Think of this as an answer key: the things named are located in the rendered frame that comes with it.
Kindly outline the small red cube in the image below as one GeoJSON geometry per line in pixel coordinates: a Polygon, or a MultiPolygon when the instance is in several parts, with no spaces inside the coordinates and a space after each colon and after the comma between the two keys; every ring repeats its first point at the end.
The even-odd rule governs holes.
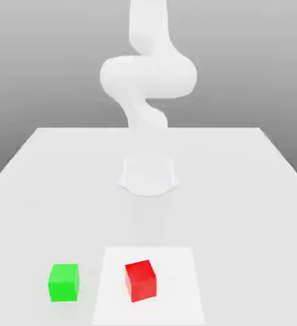
{"type": "Polygon", "coordinates": [[[131,302],[157,295],[157,277],[150,260],[125,265],[125,282],[131,302]]]}

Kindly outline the small green cube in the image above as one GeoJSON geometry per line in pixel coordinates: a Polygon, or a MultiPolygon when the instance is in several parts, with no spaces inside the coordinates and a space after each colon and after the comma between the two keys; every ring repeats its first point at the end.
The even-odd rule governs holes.
{"type": "Polygon", "coordinates": [[[80,272],[78,264],[54,264],[48,277],[48,291],[52,302],[78,300],[80,272]]]}

